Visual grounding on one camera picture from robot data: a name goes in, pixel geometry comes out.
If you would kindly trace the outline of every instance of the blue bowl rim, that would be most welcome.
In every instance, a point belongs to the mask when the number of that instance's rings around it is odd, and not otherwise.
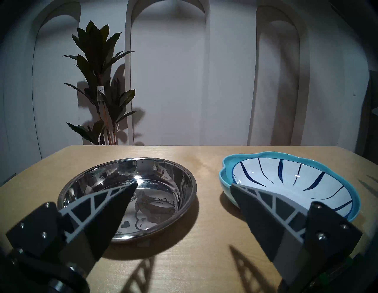
[[[223,167],[219,171],[219,180],[220,180],[221,184],[223,184],[228,189],[231,186],[231,184],[228,183],[222,177],[222,172],[226,172],[226,164],[227,164],[228,161],[230,161],[231,159],[236,159],[237,162],[234,164],[234,166],[235,166],[236,164],[240,163],[241,161],[248,160],[248,159],[255,159],[255,158],[272,158],[272,159],[282,159],[282,160],[293,161],[293,162],[296,162],[296,163],[300,163],[300,164],[308,165],[310,167],[314,167],[316,169],[319,169],[320,171],[327,173],[328,175],[330,175],[333,178],[335,178],[336,180],[338,180],[341,184],[343,184],[345,186],[345,188],[347,189],[347,191],[349,192],[350,196],[352,197],[352,209],[350,210],[350,213],[347,216],[348,221],[353,221],[357,217],[357,215],[360,211],[360,208],[361,208],[361,200],[359,198],[359,195],[358,195],[356,189],[353,187],[352,184],[350,184],[347,180],[345,180],[340,175],[333,172],[330,168],[328,168],[326,165],[323,165],[322,163],[319,163],[319,162],[311,160],[311,159],[301,158],[301,157],[297,157],[297,156],[294,156],[294,155],[290,155],[288,153],[261,152],[261,153],[250,153],[250,154],[237,153],[237,154],[234,154],[234,155],[229,155],[229,156],[227,156],[223,159],[223,161],[222,161]]]

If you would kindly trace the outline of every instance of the plant tag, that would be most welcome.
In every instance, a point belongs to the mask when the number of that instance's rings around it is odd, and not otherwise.
[[[105,94],[105,87],[97,86],[97,101],[103,101],[104,99],[101,96],[101,93]]]

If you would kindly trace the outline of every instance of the metal bowl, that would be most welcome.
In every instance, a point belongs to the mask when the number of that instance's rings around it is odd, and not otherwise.
[[[194,176],[183,166],[162,159],[131,158],[82,172],[62,189],[57,207],[65,208],[82,196],[135,180],[138,187],[113,243],[149,236],[171,225],[188,210],[197,192]]]

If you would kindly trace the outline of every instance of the potted plant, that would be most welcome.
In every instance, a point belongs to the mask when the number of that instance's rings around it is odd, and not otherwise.
[[[115,87],[116,91],[115,93],[112,93],[110,81],[103,80],[106,69],[117,60],[133,52],[127,51],[123,53],[123,51],[121,51],[114,56],[108,56],[113,52],[120,34],[121,33],[115,33],[108,39],[109,26],[105,25],[101,29],[98,29],[95,24],[90,21],[86,30],[77,28],[77,37],[72,35],[75,44],[84,53],[85,57],[80,54],[77,56],[63,56],[76,60],[77,67],[88,82],[88,88],[85,88],[84,91],[82,91],[72,84],[66,85],[74,88],[88,98],[88,100],[96,107],[99,119],[95,122],[92,128],[89,125],[85,128],[80,125],[75,126],[70,123],[67,124],[72,130],[80,134],[82,138],[95,145],[106,144],[104,138],[105,131],[108,144],[118,144],[116,131],[119,122],[136,112],[132,111],[126,113],[126,105],[134,98],[135,90],[120,93],[119,80],[117,79],[113,81],[113,87]],[[112,121],[112,127],[110,127],[108,123],[105,108],[107,108]]]

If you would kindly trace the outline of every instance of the bolt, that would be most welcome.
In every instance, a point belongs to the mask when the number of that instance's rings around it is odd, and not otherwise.
[[[322,232],[317,233],[316,236],[318,237],[319,240],[325,240],[327,238],[325,234]]]

